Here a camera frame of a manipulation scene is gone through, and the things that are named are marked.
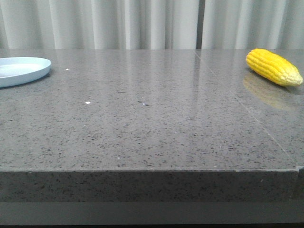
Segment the gray granite countertop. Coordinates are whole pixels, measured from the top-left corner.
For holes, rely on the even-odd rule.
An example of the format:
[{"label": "gray granite countertop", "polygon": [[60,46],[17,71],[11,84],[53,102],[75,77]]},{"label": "gray granite countertop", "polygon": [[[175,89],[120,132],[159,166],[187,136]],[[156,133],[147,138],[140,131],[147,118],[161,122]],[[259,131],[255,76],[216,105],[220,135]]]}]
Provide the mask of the gray granite countertop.
[{"label": "gray granite countertop", "polygon": [[[0,89],[0,201],[303,199],[303,86],[248,52],[0,49],[52,61]],[[276,53],[304,72],[303,50]]]}]

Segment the curtain fold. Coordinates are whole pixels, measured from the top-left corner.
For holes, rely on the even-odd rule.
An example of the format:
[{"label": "curtain fold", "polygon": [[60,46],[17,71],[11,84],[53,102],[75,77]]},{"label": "curtain fold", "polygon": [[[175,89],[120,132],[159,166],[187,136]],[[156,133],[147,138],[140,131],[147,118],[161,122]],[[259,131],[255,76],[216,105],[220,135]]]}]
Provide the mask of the curtain fold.
[{"label": "curtain fold", "polygon": [[0,48],[304,48],[303,12],[303,0],[0,0]]}]

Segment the countertop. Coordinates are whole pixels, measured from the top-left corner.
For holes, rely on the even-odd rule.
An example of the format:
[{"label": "countertop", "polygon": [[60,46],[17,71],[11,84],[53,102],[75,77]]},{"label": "countertop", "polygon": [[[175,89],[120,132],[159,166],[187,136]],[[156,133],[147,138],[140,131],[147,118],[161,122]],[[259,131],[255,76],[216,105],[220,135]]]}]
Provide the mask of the countertop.
[{"label": "countertop", "polygon": [[[2,49],[43,57],[0,89],[1,202],[304,199],[304,89],[249,50]],[[304,73],[303,50],[274,50]]]}]

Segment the table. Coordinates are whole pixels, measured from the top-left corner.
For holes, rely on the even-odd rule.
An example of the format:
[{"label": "table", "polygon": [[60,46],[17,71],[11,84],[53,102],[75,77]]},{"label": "table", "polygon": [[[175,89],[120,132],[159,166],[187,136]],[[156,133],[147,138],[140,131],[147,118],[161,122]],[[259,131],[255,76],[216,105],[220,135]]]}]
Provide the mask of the table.
[{"label": "table", "polygon": [[304,222],[304,89],[249,51],[1,49],[52,68],[0,89],[0,225]]}]

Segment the plate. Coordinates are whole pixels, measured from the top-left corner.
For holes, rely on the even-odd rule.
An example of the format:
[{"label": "plate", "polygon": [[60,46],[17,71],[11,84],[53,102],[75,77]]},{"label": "plate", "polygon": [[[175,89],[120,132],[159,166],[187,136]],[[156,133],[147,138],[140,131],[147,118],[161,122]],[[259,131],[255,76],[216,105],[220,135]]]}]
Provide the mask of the plate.
[{"label": "plate", "polygon": [[50,71],[51,64],[45,58],[0,58],[0,88],[35,81]]}]

